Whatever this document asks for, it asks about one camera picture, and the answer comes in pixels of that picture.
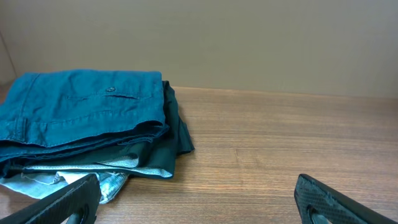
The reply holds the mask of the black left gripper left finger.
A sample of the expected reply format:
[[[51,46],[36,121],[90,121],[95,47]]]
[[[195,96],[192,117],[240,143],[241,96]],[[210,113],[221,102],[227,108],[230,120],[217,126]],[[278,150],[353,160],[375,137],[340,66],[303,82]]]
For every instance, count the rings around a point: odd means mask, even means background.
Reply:
[[[94,224],[100,199],[99,180],[94,174],[89,174],[1,219],[1,224]]]

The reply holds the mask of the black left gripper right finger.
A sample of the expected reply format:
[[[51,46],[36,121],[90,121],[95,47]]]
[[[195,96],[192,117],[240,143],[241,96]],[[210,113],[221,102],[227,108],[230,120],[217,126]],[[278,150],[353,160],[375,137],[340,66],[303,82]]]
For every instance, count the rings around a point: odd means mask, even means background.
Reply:
[[[294,190],[302,224],[397,224],[307,174]]]

